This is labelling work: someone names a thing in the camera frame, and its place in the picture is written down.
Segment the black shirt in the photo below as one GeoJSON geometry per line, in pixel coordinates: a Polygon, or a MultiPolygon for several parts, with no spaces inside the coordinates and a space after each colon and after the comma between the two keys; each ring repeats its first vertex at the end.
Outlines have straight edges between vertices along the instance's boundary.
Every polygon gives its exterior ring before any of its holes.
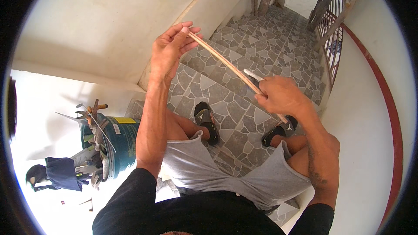
{"type": "MultiPolygon", "coordinates": [[[[156,185],[148,170],[135,169],[97,214],[93,234],[285,234],[242,196],[203,192],[155,203],[156,185]]],[[[330,206],[311,205],[289,234],[328,234],[333,218],[330,206]]]]}

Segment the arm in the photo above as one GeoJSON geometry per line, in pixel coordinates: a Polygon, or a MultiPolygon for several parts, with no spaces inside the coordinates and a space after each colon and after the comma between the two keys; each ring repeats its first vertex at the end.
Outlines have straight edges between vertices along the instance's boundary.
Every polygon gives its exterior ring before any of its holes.
{"type": "Polygon", "coordinates": [[[315,189],[308,206],[324,203],[334,210],[339,185],[339,142],[322,126],[311,103],[295,117],[308,140],[309,178],[315,189]]]}
{"type": "Polygon", "coordinates": [[[267,97],[256,95],[261,106],[271,113],[295,117],[308,139],[309,177],[315,195],[309,205],[327,204],[335,209],[339,184],[339,142],[322,126],[309,100],[291,78],[266,77],[260,90],[267,97]]]}
{"type": "MultiPolygon", "coordinates": [[[[172,26],[153,44],[148,91],[136,137],[136,167],[148,170],[155,178],[158,177],[167,146],[165,112],[171,80],[181,55],[198,45],[187,37],[192,24],[183,22],[172,26]]],[[[200,28],[193,27],[190,31],[197,33],[200,28]]]]}

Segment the person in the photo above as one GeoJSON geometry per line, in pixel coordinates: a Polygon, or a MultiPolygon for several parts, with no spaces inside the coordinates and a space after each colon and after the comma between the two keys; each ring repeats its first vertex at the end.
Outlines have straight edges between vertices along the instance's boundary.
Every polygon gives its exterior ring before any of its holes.
{"type": "Polygon", "coordinates": [[[201,142],[219,139],[205,102],[195,107],[196,124],[166,108],[180,56],[197,46],[187,37],[200,31],[192,24],[172,26],[153,44],[137,168],[97,214],[93,234],[285,234],[266,210],[310,185],[315,195],[290,234],[328,234],[339,184],[339,142],[291,78],[266,77],[260,82],[264,96],[255,98],[270,113],[290,115],[292,126],[299,122],[306,135],[283,137],[274,128],[263,138],[276,147],[273,154],[240,178],[220,171],[201,142]],[[179,190],[191,191],[188,195],[155,203],[162,163],[179,190]]]}

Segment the hand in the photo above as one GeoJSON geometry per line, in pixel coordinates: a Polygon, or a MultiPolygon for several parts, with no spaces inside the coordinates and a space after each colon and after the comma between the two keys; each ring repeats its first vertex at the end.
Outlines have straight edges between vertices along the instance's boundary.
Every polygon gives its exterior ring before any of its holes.
{"type": "Polygon", "coordinates": [[[311,100],[296,86],[292,78],[265,77],[259,84],[263,95],[255,95],[258,103],[269,113],[284,113],[298,118],[299,114],[313,108],[311,100]]]}
{"type": "Polygon", "coordinates": [[[191,25],[193,25],[192,21],[178,23],[154,41],[150,80],[163,81],[170,85],[179,66],[181,55],[198,45],[191,37],[187,37],[187,34],[189,31],[194,34],[198,33],[200,27],[189,29],[191,25]]]}

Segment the gray shorts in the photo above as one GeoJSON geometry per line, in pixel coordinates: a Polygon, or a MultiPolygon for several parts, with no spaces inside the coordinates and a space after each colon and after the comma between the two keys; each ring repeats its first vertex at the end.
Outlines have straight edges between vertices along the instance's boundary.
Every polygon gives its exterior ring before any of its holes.
{"type": "Polygon", "coordinates": [[[187,141],[168,141],[163,164],[174,184],[196,191],[232,191],[268,210],[306,190],[311,181],[293,170],[287,144],[282,141],[274,153],[244,177],[221,171],[201,143],[203,131],[187,141]]]}

